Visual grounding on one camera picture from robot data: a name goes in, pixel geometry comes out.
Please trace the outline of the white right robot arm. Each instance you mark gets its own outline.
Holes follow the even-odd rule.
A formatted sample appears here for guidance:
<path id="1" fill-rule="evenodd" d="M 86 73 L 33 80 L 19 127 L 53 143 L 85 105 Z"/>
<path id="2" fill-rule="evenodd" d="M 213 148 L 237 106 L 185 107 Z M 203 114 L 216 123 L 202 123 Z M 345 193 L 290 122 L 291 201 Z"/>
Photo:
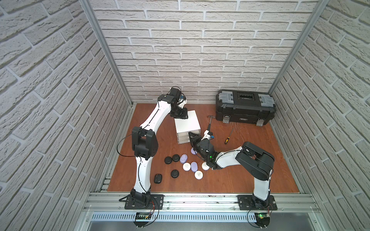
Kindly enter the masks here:
<path id="1" fill-rule="evenodd" d="M 220 170 L 229 166 L 243 166 L 254 177 L 253 200 L 259 203 L 268 200 L 275 162 L 272 154 L 251 142 L 245 142 L 241 147 L 231 151 L 217 152 L 210 139 L 192 132 L 188 135 L 193 151 L 200 155 L 208 167 Z"/>

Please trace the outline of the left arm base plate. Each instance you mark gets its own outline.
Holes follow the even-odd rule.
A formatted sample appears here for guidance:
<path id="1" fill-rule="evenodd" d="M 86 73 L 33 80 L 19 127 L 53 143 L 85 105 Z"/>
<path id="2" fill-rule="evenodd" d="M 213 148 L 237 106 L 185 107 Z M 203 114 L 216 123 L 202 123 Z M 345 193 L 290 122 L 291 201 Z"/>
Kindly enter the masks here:
<path id="1" fill-rule="evenodd" d="M 119 202 L 123 202 L 126 210 L 145 210 L 152 209 L 162 210 L 163 208 L 164 195 L 163 194 L 151 194 L 144 200 L 134 198 L 130 194 L 120 198 Z"/>

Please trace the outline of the black oblong earphone case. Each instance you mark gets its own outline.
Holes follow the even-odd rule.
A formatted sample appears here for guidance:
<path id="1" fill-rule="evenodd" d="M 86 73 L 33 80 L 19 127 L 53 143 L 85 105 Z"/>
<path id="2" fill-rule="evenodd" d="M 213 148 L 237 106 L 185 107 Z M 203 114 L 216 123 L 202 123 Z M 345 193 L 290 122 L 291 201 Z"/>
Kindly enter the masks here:
<path id="1" fill-rule="evenodd" d="M 162 175 L 161 174 L 156 174 L 154 177 L 154 183 L 155 184 L 160 184 L 162 182 Z"/>

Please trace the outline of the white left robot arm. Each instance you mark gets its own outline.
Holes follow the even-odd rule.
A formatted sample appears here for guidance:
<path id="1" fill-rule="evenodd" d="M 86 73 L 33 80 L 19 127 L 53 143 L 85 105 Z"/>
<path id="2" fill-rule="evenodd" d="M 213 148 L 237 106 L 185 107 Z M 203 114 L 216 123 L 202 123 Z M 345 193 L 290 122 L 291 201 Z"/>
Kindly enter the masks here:
<path id="1" fill-rule="evenodd" d="M 152 159 L 159 144 L 157 131 L 167 115 L 176 119 L 188 119 L 187 99 L 179 87 L 171 87 L 167 94 L 158 97 L 156 107 L 147 120 L 132 130 L 132 148 L 136 157 L 136 180 L 133 190 L 146 194 L 150 191 Z"/>

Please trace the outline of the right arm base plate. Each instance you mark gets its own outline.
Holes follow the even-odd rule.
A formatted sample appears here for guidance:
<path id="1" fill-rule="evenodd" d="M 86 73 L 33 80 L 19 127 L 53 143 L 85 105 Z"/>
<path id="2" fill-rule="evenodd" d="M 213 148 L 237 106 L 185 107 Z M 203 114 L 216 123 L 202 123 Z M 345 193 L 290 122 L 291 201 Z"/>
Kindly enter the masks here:
<path id="1" fill-rule="evenodd" d="M 274 196 L 269 195 L 266 200 L 257 198 L 254 194 L 252 195 L 238 195 L 238 205 L 240 210 L 261 210 L 261 211 L 275 211 L 277 210 L 277 204 Z"/>

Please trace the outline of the white drawer cabinet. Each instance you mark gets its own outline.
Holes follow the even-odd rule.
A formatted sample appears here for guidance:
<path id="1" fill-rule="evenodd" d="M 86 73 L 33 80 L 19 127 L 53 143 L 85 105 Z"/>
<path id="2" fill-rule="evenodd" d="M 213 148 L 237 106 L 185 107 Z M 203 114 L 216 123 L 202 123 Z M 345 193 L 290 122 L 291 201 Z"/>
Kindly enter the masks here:
<path id="1" fill-rule="evenodd" d="M 188 119 L 174 120 L 178 144 L 190 142 L 189 132 L 200 135 L 201 127 L 195 110 L 188 111 Z"/>

